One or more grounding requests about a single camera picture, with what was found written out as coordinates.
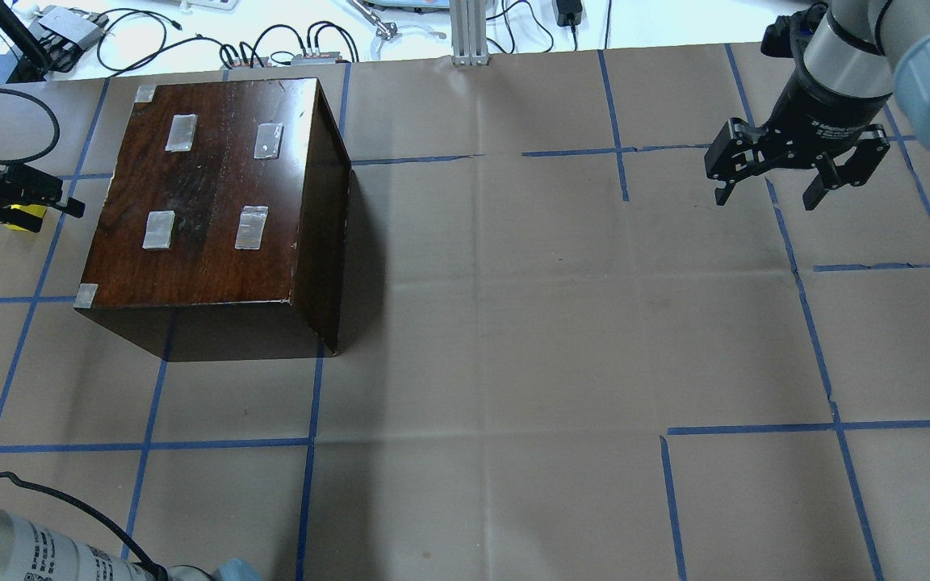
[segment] metal bracket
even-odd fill
[[[450,46],[457,65],[490,62],[483,0],[450,0]]]

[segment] connector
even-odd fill
[[[555,21],[558,26],[568,28],[579,26],[584,19],[582,0],[555,0]]]

